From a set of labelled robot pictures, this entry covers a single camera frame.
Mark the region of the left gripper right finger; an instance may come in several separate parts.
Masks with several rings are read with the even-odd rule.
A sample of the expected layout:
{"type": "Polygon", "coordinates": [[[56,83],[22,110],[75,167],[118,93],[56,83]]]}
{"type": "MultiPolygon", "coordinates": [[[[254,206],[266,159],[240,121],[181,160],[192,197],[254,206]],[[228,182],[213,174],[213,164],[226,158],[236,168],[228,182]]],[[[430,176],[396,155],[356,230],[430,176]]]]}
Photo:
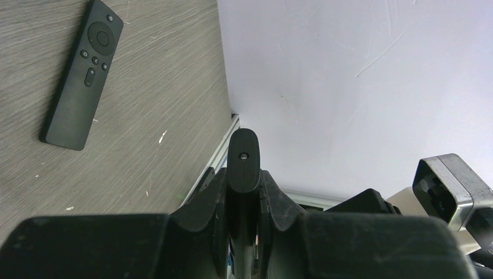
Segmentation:
{"type": "Polygon", "coordinates": [[[470,260],[435,218],[307,212],[260,179],[262,278],[476,278],[470,260]]]}

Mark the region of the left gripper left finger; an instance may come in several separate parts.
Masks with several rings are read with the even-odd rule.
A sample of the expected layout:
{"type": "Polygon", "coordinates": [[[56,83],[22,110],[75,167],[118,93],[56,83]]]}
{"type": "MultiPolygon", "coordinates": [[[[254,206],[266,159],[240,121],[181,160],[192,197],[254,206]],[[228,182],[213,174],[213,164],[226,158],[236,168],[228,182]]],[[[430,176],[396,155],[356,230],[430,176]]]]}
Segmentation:
{"type": "Polygon", "coordinates": [[[225,278],[227,172],[172,214],[38,216],[1,246],[2,278],[225,278]]]}

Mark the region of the black remote with label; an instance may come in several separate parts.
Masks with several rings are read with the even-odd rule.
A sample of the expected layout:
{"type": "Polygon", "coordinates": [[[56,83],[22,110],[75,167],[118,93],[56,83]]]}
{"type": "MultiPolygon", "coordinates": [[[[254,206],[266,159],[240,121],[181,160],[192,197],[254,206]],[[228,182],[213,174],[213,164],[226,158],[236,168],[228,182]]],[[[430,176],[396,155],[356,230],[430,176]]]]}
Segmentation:
{"type": "Polygon", "coordinates": [[[235,278],[251,278],[259,210],[260,152],[256,134],[236,130],[227,158],[226,207],[235,278]]]}

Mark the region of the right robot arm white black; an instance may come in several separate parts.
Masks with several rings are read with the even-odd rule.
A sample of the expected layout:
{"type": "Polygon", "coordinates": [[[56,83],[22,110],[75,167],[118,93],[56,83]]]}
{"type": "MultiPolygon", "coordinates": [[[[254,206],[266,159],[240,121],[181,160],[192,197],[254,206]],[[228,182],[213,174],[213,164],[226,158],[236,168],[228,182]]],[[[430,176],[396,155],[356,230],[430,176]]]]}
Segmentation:
{"type": "Polygon", "coordinates": [[[398,207],[384,200],[381,194],[372,188],[369,188],[324,212],[402,214],[398,207]]]}

